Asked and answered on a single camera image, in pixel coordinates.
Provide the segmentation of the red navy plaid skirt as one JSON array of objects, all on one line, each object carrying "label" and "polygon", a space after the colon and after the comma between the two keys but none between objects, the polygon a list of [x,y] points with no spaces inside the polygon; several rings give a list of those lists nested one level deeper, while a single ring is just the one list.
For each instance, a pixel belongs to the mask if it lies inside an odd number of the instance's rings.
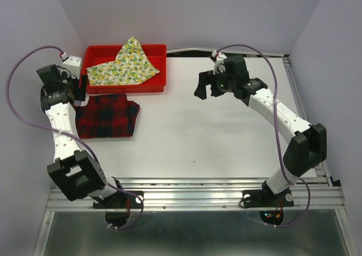
[{"label": "red navy plaid skirt", "polygon": [[76,107],[79,138],[128,138],[133,136],[140,105],[125,94],[91,96]]}]

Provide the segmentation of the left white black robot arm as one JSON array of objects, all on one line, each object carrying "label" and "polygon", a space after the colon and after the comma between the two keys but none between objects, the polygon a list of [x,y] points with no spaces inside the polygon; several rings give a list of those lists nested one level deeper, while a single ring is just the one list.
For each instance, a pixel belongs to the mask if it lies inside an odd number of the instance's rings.
[{"label": "left white black robot arm", "polygon": [[86,149],[76,130],[76,103],[85,100],[86,78],[73,78],[70,70],[48,65],[37,70],[43,86],[41,109],[47,116],[54,141],[50,178],[70,200],[93,199],[93,208],[119,208],[126,200],[116,179],[108,179],[99,162]]}]

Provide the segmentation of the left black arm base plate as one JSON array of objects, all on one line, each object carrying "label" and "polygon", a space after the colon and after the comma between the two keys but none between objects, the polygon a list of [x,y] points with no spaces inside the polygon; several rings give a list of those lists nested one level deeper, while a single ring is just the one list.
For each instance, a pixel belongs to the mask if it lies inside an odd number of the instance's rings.
[{"label": "left black arm base plate", "polygon": [[134,195],[116,192],[105,199],[93,198],[92,207],[96,210],[141,209],[141,200],[144,199],[144,192],[130,191],[130,193]]}]

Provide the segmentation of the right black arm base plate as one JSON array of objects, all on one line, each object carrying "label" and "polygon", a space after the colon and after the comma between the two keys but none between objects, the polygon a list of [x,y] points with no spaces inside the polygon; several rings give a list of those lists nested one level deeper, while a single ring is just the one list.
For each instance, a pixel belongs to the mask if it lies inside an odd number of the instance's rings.
[{"label": "right black arm base plate", "polygon": [[273,208],[283,205],[283,207],[293,207],[294,200],[290,189],[279,194],[273,194],[266,190],[243,190],[240,203],[243,208]]}]

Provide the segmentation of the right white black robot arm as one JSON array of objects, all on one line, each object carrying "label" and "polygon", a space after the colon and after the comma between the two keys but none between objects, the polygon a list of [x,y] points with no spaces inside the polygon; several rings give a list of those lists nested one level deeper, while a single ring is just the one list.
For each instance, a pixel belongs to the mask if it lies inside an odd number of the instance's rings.
[{"label": "right white black robot arm", "polygon": [[273,205],[304,173],[326,160],[326,128],[300,118],[277,99],[276,91],[271,91],[261,79],[250,78],[242,56],[228,57],[213,52],[210,58],[214,67],[199,73],[194,96],[205,100],[207,86],[210,86],[213,97],[232,93],[274,127],[277,143],[283,138],[288,145],[286,152],[279,156],[280,168],[258,191],[263,203]]}]

